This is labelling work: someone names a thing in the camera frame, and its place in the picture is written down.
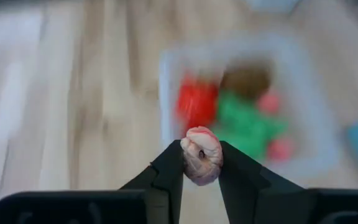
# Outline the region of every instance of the pink toy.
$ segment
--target pink toy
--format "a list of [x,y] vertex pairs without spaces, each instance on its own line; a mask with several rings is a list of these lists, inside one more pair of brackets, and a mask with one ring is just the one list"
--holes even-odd
[[293,154],[293,143],[291,139],[281,137],[273,140],[267,148],[267,157],[273,161],[284,161]]
[[257,107],[266,114],[277,114],[280,109],[280,98],[270,90],[258,99]]

